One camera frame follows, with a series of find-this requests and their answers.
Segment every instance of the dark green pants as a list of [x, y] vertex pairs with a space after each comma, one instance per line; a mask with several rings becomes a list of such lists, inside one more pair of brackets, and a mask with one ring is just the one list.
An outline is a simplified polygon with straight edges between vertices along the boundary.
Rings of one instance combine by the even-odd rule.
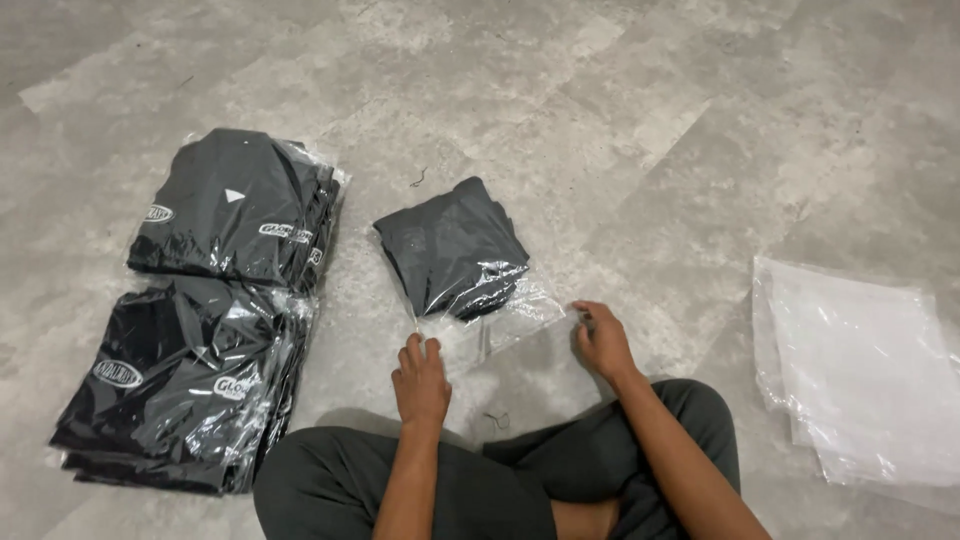
[[[733, 422], [723, 398], [695, 380], [654, 389], [734, 489]], [[253, 488], [269, 540], [370, 538], [396, 439], [348, 428], [295, 431], [270, 451]], [[491, 443], [482, 454], [441, 444], [433, 538], [556, 538], [550, 499], [621, 501], [611, 538], [685, 538], [619, 403], [589, 416]]]

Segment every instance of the hand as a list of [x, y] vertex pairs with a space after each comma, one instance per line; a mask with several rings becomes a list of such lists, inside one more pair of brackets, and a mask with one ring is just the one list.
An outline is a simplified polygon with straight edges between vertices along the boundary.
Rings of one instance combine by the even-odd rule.
[[453, 388], [444, 377], [440, 360], [440, 342], [426, 340], [426, 357], [420, 352], [423, 340], [418, 333], [410, 334], [407, 346], [396, 356], [400, 368], [392, 373], [396, 408], [403, 425], [436, 429], [440, 432], [450, 405]]
[[581, 315], [588, 321], [577, 325], [577, 347], [589, 366], [610, 384], [619, 377], [642, 377], [630, 354], [627, 333], [610, 308], [583, 300], [574, 302], [573, 306], [582, 311]]

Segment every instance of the black t-shirt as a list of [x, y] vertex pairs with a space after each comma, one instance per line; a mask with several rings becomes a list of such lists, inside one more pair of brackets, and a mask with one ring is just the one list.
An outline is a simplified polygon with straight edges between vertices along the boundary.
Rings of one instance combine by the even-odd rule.
[[296, 142], [218, 128], [180, 148], [131, 269], [312, 290], [341, 185]]
[[477, 177], [373, 227], [417, 316], [468, 321], [494, 311], [529, 269], [513, 220]]
[[286, 428], [311, 318], [289, 291], [237, 282], [128, 293], [50, 444], [79, 480], [249, 491], [267, 433]]

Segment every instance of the gray floor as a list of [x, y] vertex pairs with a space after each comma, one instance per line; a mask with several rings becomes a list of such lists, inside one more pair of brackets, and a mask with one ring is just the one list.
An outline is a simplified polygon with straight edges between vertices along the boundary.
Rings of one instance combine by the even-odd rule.
[[[355, 174], [296, 427], [392, 428], [412, 328], [370, 223], [477, 174], [562, 298], [610, 303], [651, 373], [727, 398], [774, 537], [960, 537], [960, 518], [817, 478], [763, 409], [748, 302], [762, 253], [928, 280], [960, 321], [958, 87], [954, 0], [7, 0], [5, 536], [262, 537], [247, 498], [72, 483], [43, 446], [169, 159], [226, 125], [336, 149]], [[451, 439], [604, 399], [565, 332], [456, 380]]]

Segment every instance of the person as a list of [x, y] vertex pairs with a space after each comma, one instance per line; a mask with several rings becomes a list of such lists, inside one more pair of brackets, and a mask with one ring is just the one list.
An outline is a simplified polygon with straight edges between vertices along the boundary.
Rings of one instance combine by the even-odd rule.
[[576, 302], [576, 341], [619, 400], [485, 445], [440, 442], [451, 387], [440, 343], [413, 334], [393, 372], [398, 439], [291, 433], [253, 488], [268, 540], [769, 539], [740, 499], [730, 411], [694, 380], [651, 384], [603, 304]]

